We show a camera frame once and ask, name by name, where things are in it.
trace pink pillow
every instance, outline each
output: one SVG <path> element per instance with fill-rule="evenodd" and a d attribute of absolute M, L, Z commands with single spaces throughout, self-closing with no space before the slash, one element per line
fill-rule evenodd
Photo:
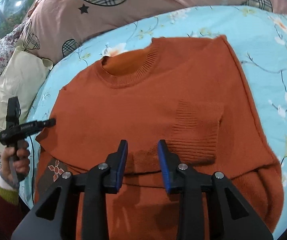
<path fill-rule="evenodd" d="M 89 38 L 146 17 L 191 6 L 241 4 L 287 14 L 287 0 L 42 0 L 21 38 L 31 53 L 57 63 Z"/>

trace sweater sleeve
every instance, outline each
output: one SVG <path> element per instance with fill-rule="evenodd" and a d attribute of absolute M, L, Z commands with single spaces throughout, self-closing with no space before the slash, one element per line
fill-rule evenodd
<path fill-rule="evenodd" d="M 11 238 L 22 218 L 20 205 L 9 203 L 0 196 L 0 230 L 5 233 L 7 238 Z"/>

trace light blue bedsheet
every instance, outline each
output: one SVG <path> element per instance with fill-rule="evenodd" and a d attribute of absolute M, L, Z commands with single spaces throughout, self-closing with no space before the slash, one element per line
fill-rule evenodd
<path fill-rule="evenodd" d="M 287 16 L 247 6 L 193 7 L 105 33 L 87 41 L 53 68 L 33 103 L 28 121 L 47 119 L 59 90 L 103 55 L 142 49 L 152 37 L 213 38 L 219 34 L 227 36 L 242 63 L 269 145 L 282 162 L 285 203 L 274 232 L 277 239 L 287 228 Z M 35 136 L 36 167 L 40 146 L 34 139 Z M 31 174 L 20 187 L 20 195 L 30 207 Z"/>

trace sweater collar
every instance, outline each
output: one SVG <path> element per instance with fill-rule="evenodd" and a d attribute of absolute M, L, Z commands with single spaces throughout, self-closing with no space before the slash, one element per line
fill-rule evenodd
<path fill-rule="evenodd" d="M 109 87 L 116 89 L 133 86 L 139 83 L 140 81 L 145 79 L 145 77 L 148 76 L 151 70 L 154 69 L 154 67 L 156 66 L 164 48 L 164 40 L 165 38 L 152 38 L 152 42 L 148 47 L 149 52 L 147 53 L 143 64 L 139 66 L 135 72 L 123 76 L 113 76 L 103 68 L 103 62 L 105 60 L 105 58 L 103 57 L 102 59 L 97 61 L 97 64 L 95 65 L 97 75 Z"/>

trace black star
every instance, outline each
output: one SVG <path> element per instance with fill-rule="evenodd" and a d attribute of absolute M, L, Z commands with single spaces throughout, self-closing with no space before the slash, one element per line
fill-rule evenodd
<path fill-rule="evenodd" d="M 85 6 L 85 4 L 82 5 L 82 7 L 78 8 L 81 11 L 81 14 L 88 13 L 89 6 Z"/>

